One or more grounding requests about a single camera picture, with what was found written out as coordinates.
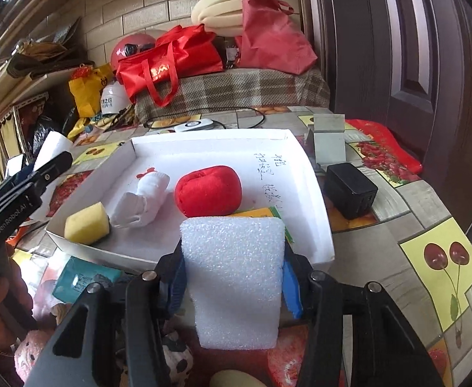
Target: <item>wooden door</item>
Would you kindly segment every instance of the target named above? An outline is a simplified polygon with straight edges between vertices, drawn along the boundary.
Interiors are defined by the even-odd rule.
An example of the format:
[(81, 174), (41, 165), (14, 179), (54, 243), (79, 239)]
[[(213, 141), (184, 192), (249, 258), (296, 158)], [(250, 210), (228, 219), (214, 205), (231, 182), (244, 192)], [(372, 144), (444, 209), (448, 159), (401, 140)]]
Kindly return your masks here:
[(332, 109), (387, 125), (467, 230), (472, 10), (465, 0), (301, 0), (301, 7)]

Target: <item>red cushion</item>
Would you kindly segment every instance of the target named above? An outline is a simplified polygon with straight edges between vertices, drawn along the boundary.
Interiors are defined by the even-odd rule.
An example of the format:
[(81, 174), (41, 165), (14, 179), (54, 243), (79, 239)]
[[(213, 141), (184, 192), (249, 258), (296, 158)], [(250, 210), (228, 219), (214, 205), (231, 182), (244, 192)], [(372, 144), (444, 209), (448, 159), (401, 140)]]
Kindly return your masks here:
[(175, 203), (188, 218), (230, 215), (241, 199), (240, 178), (226, 165), (186, 174), (175, 187)]

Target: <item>plaid blanket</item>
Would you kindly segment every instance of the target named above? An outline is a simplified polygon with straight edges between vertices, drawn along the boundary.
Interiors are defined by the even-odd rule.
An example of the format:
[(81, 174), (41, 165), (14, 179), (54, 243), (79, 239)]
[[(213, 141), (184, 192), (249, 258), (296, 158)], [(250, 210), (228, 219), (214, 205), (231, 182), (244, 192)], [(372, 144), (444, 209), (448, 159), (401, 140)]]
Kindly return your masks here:
[[(156, 88), (165, 95), (170, 82), (159, 83)], [(165, 108), (157, 107), (143, 91), (136, 97), (135, 115), (144, 124), (165, 116), (208, 113), (213, 108), (265, 105), (329, 108), (329, 87), (316, 68), (299, 76), (271, 69), (235, 68), (180, 79), (177, 94)]]

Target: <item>open cardboard box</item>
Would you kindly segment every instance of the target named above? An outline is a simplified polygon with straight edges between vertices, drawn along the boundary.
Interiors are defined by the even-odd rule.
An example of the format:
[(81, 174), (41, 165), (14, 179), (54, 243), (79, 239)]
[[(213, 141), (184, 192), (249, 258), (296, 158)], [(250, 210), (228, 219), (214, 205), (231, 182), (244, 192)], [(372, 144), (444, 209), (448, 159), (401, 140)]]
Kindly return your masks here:
[[(335, 257), (324, 200), (306, 153), (289, 130), (227, 129), (133, 138), (80, 185), (51, 219), (47, 232), (61, 250), (83, 260), (127, 271), (152, 270), (172, 253), (185, 216), (173, 191), (187, 173), (215, 165), (232, 167), (240, 178), (238, 211), (277, 207), (293, 237), (292, 249), (315, 269), (327, 270)], [(95, 245), (64, 238), (66, 218), (101, 201), (108, 215), (124, 192), (135, 192), (138, 173), (148, 168), (170, 176), (166, 200), (153, 223), (111, 228)]]

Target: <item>black box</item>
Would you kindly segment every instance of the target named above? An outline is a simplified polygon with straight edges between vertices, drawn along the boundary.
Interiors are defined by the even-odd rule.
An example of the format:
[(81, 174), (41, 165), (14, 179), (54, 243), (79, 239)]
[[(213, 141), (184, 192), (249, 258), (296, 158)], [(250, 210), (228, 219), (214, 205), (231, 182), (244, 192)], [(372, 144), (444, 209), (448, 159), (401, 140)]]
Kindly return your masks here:
[(372, 207), (377, 186), (351, 163), (327, 167), (324, 194), (348, 220), (362, 217)]

